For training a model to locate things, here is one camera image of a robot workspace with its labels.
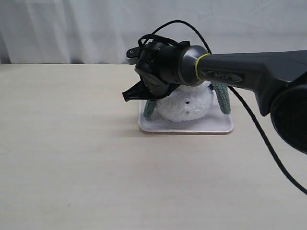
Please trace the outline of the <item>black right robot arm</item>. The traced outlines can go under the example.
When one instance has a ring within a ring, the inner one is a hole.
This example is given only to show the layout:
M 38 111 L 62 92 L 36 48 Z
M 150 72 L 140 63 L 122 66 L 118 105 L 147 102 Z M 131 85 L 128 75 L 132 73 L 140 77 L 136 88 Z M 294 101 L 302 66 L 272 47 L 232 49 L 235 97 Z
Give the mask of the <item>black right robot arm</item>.
M 125 101 L 162 99 L 180 85 L 203 81 L 249 90 L 260 114 L 270 115 L 278 135 L 306 152 L 306 51 L 211 54 L 187 41 L 153 40 L 128 50 L 126 58 L 140 80 L 123 93 Z

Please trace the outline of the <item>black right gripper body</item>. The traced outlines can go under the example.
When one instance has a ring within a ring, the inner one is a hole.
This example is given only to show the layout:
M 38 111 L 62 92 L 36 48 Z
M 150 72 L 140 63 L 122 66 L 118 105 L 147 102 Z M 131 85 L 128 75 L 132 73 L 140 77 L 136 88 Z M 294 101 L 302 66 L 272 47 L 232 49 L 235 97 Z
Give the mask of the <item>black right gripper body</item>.
M 199 45 L 186 43 L 178 48 L 161 42 L 150 42 L 142 51 L 135 71 L 150 93 L 170 83 L 196 87 L 203 83 L 197 78 L 195 64 L 208 51 Z

